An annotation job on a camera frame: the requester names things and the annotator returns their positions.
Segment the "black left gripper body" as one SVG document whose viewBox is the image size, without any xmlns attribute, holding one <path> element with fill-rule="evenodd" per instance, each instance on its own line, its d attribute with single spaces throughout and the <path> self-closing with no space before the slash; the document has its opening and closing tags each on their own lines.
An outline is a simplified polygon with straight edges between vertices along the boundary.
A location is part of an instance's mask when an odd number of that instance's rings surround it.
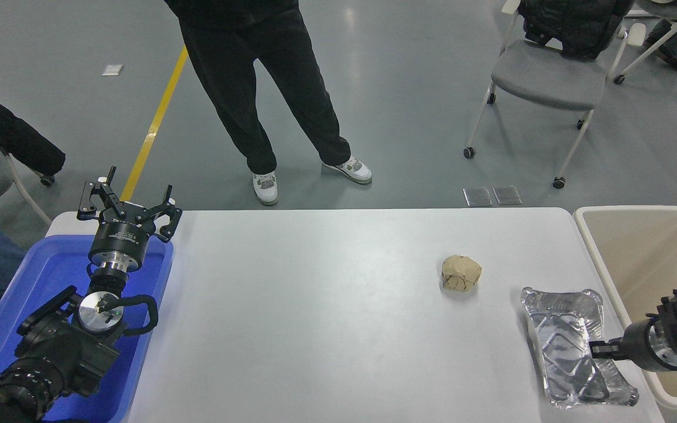
<svg viewBox="0 0 677 423">
<path fill-rule="evenodd" d="M 150 236 L 155 233 L 157 214 L 139 204 L 122 204 L 124 214 L 107 208 L 99 215 L 100 224 L 91 245 L 91 262 L 108 262 L 124 256 L 129 263 L 143 263 Z"/>
</svg>

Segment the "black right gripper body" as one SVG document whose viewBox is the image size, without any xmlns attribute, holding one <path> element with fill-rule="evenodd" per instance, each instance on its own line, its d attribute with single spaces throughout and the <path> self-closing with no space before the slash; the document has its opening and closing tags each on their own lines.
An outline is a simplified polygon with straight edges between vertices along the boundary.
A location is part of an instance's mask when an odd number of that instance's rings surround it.
<svg viewBox="0 0 677 423">
<path fill-rule="evenodd" d="M 643 370 L 672 370 L 672 353 L 665 335 L 658 330 L 656 321 L 645 320 L 629 325 L 621 340 L 621 352 Z"/>
</svg>

